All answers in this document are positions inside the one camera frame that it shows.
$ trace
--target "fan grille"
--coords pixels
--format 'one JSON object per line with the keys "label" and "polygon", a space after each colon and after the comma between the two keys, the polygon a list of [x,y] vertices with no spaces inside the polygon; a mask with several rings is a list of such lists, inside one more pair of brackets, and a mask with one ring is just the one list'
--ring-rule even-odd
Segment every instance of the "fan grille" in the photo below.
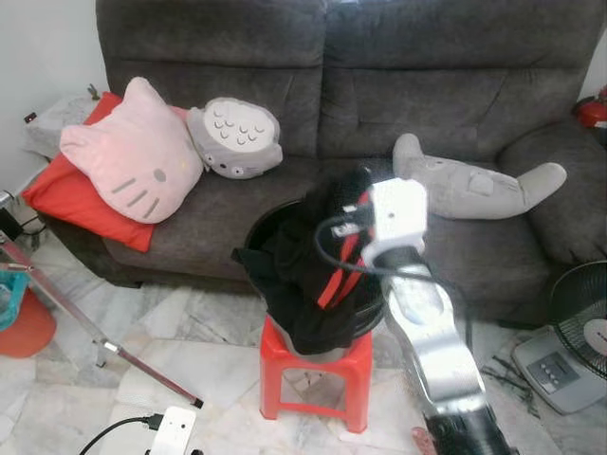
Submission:
{"label": "fan grille", "polygon": [[590,319],[607,319],[607,262],[586,264],[563,275],[554,286],[550,307],[562,343],[607,379],[607,356],[590,347],[583,333]]}

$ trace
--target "plush toy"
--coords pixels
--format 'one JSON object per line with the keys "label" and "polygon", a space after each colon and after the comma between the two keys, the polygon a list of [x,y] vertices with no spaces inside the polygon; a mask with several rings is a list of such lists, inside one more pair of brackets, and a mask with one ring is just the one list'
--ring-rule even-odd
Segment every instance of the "plush toy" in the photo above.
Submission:
{"label": "plush toy", "polygon": [[60,147],[108,206],[140,223],[175,213],[202,174],[183,120],[143,78],[109,116],[65,127]]}
{"label": "plush toy", "polygon": [[556,163],[543,163],[518,178],[422,153],[417,136],[401,136],[394,171],[426,187],[429,211],[445,218],[497,220],[537,206],[567,178]]}
{"label": "plush toy", "polygon": [[188,112],[188,128],[204,162],[227,178],[252,178],[278,166],[280,126],[263,107],[216,98]]}

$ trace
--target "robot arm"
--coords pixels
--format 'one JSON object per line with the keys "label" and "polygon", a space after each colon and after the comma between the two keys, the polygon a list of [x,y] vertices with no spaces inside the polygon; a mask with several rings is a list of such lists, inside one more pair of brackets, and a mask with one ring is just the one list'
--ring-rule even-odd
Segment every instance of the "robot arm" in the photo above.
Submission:
{"label": "robot arm", "polygon": [[[361,256],[366,273],[383,277],[388,327],[398,339],[408,376],[416,384],[437,453],[518,453],[510,449],[497,426],[474,358],[455,329],[449,295],[421,260],[427,218],[424,188],[413,180],[396,178],[373,185],[369,193],[371,210],[361,210],[365,214],[357,218],[356,209],[350,208],[351,223],[345,231],[351,231],[360,219],[364,222],[359,229],[374,230],[373,240]],[[326,259],[318,243],[317,247]]]}

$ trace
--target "gray sofa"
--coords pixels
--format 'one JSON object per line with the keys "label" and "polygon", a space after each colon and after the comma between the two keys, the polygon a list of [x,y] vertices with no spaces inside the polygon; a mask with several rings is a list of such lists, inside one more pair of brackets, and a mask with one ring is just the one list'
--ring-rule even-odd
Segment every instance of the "gray sofa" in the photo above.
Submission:
{"label": "gray sofa", "polygon": [[262,214],[359,163],[390,176],[405,132],[430,155],[504,173],[544,161],[568,171],[526,215],[430,217],[426,257],[475,316],[545,322],[553,277],[607,255],[607,154],[569,115],[604,0],[98,0],[97,16],[113,92],[144,76],[182,107],[261,104],[285,152],[252,180],[204,174],[146,254],[47,217],[110,282],[238,286],[230,252]]}

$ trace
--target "electric fan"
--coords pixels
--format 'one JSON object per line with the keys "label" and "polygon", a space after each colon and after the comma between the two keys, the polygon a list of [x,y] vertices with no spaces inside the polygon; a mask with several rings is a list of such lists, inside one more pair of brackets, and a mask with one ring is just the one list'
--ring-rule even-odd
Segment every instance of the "electric fan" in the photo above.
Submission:
{"label": "electric fan", "polygon": [[552,326],[512,356],[555,410],[582,410],[607,395],[607,261],[569,270],[552,289]]}

